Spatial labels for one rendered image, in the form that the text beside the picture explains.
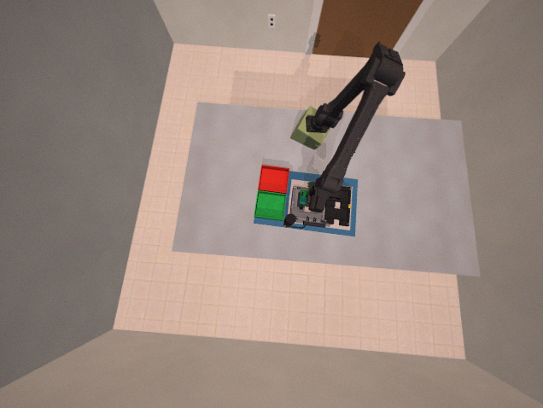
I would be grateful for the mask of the red bin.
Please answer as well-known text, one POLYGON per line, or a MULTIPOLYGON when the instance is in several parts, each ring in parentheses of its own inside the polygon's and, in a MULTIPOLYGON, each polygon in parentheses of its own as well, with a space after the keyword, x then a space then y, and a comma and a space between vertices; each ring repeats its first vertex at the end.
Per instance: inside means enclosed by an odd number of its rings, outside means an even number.
POLYGON ((261 165, 258 190, 287 194, 289 168, 261 165))

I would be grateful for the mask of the green bin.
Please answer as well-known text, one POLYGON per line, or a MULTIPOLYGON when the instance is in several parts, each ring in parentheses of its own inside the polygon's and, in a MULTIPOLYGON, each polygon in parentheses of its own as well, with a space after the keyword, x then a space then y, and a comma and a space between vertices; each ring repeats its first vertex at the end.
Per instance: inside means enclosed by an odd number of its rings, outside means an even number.
POLYGON ((254 217, 283 221, 286 195, 258 190, 254 217))

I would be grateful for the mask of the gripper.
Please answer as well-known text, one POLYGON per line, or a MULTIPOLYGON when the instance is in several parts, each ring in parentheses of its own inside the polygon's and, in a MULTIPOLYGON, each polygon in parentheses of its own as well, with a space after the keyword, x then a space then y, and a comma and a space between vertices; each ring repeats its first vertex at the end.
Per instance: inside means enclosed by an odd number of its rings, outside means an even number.
POLYGON ((315 184, 316 182, 308 182, 308 191, 307 191, 307 203, 306 203, 306 206, 309 207, 309 204, 310 204, 310 200, 311 200, 311 196, 314 195, 313 192, 312 192, 312 187, 313 185, 315 184))

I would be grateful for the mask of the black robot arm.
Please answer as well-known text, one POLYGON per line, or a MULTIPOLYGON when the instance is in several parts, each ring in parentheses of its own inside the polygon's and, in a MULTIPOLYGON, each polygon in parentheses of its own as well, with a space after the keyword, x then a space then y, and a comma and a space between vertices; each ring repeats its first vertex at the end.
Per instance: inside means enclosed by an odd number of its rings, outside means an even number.
POLYGON ((322 213, 326 200, 342 198, 347 166, 383 98, 395 95, 400 87, 406 75, 403 69, 399 53, 378 42, 368 62, 340 94, 328 104, 320 105, 314 116, 306 117, 307 132, 326 133, 330 127, 336 127, 343 116, 342 110, 364 91, 335 155, 312 187, 314 195, 308 210, 322 213))

